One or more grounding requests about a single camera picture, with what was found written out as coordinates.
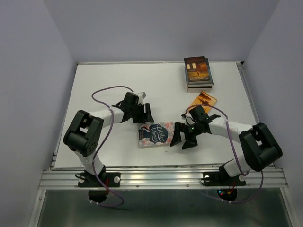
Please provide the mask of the Little Women floral book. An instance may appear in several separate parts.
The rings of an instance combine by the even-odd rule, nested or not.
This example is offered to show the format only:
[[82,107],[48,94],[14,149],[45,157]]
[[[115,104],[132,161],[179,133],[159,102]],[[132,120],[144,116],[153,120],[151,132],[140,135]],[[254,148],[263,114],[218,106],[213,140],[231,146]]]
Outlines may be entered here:
[[140,148],[169,146],[174,134],[174,122],[149,123],[139,125]]

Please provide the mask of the Huckleberry Finn orange book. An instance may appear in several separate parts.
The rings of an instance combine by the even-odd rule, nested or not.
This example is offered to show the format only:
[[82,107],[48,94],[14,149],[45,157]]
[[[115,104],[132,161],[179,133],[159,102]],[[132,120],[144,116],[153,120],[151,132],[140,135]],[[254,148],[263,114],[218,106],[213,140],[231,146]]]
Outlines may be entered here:
[[202,91],[197,98],[191,103],[190,106],[205,104],[206,106],[202,106],[204,111],[208,113],[211,110],[211,106],[214,106],[217,102],[217,99],[209,95],[208,93]]

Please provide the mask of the Tale of Two Cities book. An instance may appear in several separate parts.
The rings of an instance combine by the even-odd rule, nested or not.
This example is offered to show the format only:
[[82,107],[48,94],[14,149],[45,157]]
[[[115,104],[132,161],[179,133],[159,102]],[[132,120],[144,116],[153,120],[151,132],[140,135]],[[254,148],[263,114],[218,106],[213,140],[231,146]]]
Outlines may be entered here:
[[191,92],[191,93],[200,93],[202,91],[209,91],[209,90],[212,90],[212,86],[197,86],[197,87],[191,87],[191,86],[188,86],[187,87],[187,92]]

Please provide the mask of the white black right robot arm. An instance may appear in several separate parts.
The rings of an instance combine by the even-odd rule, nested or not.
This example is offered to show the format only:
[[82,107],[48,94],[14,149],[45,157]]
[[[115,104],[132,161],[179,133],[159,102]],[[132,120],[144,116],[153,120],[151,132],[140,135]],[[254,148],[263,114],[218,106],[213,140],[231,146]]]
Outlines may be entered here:
[[203,133],[225,137],[229,140],[234,158],[219,167],[216,172],[204,173],[204,186],[245,185],[249,171],[261,172],[282,157],[283,152],[269,128],[264,123],[255,125],[231,122],[224,114],[208,115],[205,104],[193,105],[186,109],[182,118],[190,118],[192,123],[174,124],[174,134],[170,146],[175,146],[185,137],[182,149],[198,145],[197,136]]

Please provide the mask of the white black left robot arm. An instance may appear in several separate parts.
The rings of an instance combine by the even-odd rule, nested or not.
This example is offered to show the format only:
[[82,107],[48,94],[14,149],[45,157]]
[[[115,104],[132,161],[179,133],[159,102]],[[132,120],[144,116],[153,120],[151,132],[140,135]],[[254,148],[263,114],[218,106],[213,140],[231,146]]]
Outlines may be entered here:
[[150,104],[143,101],[145,97],[144,92],[127,92],[122,101],[113,106],[106,105],[106,110],[93,113],[79,110],[75,114],[63,143],[75,152],[84,166],[84,171],[75,175],[79,187],[117,186],[113,176],[106,176],[106,167],[97,155],[101,131],[105,127],[111,131],[114,124],[129,119],[136,124],[153,123]]

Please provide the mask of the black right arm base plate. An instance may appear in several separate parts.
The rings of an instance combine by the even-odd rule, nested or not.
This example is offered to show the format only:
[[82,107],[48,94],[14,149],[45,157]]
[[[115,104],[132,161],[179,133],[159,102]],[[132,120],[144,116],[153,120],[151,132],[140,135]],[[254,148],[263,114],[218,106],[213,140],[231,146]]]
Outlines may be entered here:
[[244,177],[240,175],[230,177],[228,174],[216,172],[204,172],[200,183],[205,187],[218,187],[218,198],[223,201],[234,202],[238,196],[237,186],[246,186]]

